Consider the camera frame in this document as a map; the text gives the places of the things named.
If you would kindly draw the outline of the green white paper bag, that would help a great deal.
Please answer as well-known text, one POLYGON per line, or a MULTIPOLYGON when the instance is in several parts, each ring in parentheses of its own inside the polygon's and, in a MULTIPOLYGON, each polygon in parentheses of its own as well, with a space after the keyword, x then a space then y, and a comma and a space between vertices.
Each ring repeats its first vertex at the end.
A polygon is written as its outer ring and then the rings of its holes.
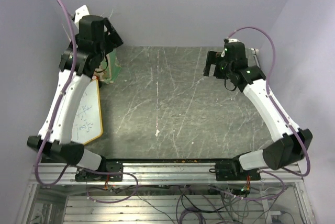
POLYGON ((100 66, 95 70, 94 76, 105 84, 113 83, 121 71, 121 64, 117 58, 116 50, 107 54, 100 66))

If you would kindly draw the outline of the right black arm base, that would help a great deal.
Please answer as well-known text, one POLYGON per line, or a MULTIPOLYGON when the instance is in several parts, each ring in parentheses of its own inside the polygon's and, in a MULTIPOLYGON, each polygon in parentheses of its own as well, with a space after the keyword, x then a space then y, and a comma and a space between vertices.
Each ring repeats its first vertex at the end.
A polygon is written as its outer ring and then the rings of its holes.
POLYGON ((214 168, 209 169, 215 174, 216 181, 259 181, 260 173, 257 169, 244 170, 238 160, 223 159, 215 162, 214 168))

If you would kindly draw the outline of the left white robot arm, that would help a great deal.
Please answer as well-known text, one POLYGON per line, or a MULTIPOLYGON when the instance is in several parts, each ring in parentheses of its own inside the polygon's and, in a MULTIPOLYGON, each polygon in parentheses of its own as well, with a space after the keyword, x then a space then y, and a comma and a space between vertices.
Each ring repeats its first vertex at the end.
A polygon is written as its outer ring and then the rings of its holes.
POLYGON ((42 157, 88 169, 96 181, 107 173, 104 159, 72 142, 72 127, 80 100, 105 56, 123 44, 108 18, 86 15, 79 21, 75 42, 61 55, 58 87, 45 123, 27 145, 42 157))

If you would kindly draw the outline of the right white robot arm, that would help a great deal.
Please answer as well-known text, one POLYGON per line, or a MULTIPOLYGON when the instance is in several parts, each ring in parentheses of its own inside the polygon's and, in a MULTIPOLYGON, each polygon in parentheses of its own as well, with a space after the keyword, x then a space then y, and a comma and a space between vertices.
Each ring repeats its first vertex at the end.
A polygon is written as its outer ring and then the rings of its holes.
POLYGON ((214 67, 214 77, 230 81, 234 89, 242 92, 255 106, 265 122, 272 144, 258 151, 238 156, 231 166, 231 174, 237 180, 244 179, 249 170, 268 167, 272 170, 307 157, 312 140, 309 129, 302 129, 280 105, 267 86, 265 74, 257 65, 250 66, 245 46, 238 40, 225 40, 222 52, 208 51, 203 75, 208 76, 214 67))

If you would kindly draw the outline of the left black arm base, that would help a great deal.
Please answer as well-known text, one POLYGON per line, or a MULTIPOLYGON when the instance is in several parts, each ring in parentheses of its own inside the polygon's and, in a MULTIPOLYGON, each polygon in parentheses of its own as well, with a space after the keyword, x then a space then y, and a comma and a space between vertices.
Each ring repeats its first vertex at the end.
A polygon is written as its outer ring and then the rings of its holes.
POLYGON ((75 175, 76 182, 121 182, 124 166, 120 161, 105 160, 97 171, 87 169, 77 169, 75 175))

